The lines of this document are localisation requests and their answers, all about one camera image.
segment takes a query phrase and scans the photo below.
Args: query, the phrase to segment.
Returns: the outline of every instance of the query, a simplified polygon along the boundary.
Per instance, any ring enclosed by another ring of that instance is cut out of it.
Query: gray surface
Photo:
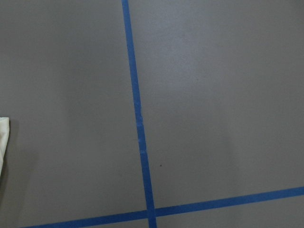
[[[119,0],[0,3],[0,227],[145,209]]]
[[[302,228],[304,197],[157,218],[158,228]]]
[[[148,228],[148,220],[136,220],[136,221],[128,221],[128,222],[121,222],[121,223],[113,223],[108,225],[101,225],[101,226],[93,226],[90,228]]]
[[[130,8],[156,207],[303,186],[303,3]]]

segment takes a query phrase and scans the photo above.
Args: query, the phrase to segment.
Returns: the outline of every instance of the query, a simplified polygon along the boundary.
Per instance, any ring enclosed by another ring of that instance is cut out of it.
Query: gray floor
[[[304,186],[304,3],[129,4],[156,208]],[[120,0],[0,2],[1,228],[146,209],[123,22]],[[302,228],[302,205],[157,222]]]

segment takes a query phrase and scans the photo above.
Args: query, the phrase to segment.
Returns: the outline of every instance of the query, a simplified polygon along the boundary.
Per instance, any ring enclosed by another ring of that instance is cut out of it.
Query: horizontal blue line
[[[220,200],[217,199],[217,200],[205,201],[200,203],[191,203],[191,204],[184,204],[179,206],[158,208],[155,209],[155,212],[156,212],[156,216],[160,217],[160,216],[175,215],[175,214],[215,209],[215,208],[231,207],[242,204],[257,203],[257,202],[263,202],[269,200],[276,200],[276,199],[278,200],[278,199],[284,199],[284,198],[302,196],[302,195],[304,195],[304,187],[299,187],[299,188],[270,191],[270,192],[264,192],[264,193],[246,195],[246,196],[238,196],[238,197],[232,197],[232,198],[226,198]],[[147,218],[148,218],[147,211],[142,210],[142,211],[136,211],[136,212],[130,212],[124,214],[102,216],[97,218],[87,218],[87,219],[80,219],[75,221],[59,222],[59,223],[38,225],[38,226],[26,227],[26,228],[82,228],[88,226],[96,226],[96,225],[147,219]]]

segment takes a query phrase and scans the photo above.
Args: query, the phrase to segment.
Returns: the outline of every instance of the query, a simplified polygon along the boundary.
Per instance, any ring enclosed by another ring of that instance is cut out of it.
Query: white cloth
[[[10,119],[7,117],[0,117],[0,174],[3,166],[3,157],[6,150],[10,133]]]

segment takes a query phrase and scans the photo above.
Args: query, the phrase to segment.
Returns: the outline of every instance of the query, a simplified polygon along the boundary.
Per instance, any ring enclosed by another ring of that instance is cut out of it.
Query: blue line
[[[268,200],[283,199],[283,198],[302,196],[302,195],[304,195],[304,187],[271,191],[271,192],[265,192],[265,193],[247,195],[247,196],[238,196],[238,197],[226,198],[220,200],[219,199],[211,200],[201,203],[192,203],[192,204],[185,204],[185,205],[179,205],[173,207],[158,208],[156,209],[156,216],[159,217],[159,216],[175,215],[175,214],[194,212],[200,210],[231,207],[236,205],[257,203]]]
[[[157,228],[128,0],[122,0],[122,5],[149,228]]]
[[[158,208],[155,210],[155,212],[157,217],[161,217],[161,216],[175,215],[175,214],[195,212],[201,210],[209,210],[215,208],[225,208],[225,207],[231,207],[242,204],[258,203],[269,200],[276,200],[276,199],[278,200],[278,199],[303,196],[303,195],[304,195],[304,187],[299,187],[299,188],[270,191],[270,192],[264,192],[259,194],[246,195],[246,196],[238,196],[238,197],[232,197],[232,198],[226,198],[220,200],[217,199],[217,200],[205,201],[200,203],[190,203],[179,206]],[[140,220],[146,218],[148,218],[147,211],[142,210],[142,211],[136,211],[136,212],[130,212],[124,214],[102,216],[97,218],[87,218],[87,219],[80,219],[75,221],[59,222],[59,223],[38,225],[38,226],[24,227],[24,228],[83,228],[88,226],[96,226],[96,225],[110,224],[116,222],[126,222],[126,221]]]
[[[110,224],[116,222],[126,222],[132,220],[146,219],[147,211],[136,211],[131,213],[117,214],[117,215],[109,215],[109,216],[101,216],[96,218],[85,218],[68,222],[58,222],[52,224],[38,225],[32,227],[24,227],[24,228],[82,228],[103,224]]]

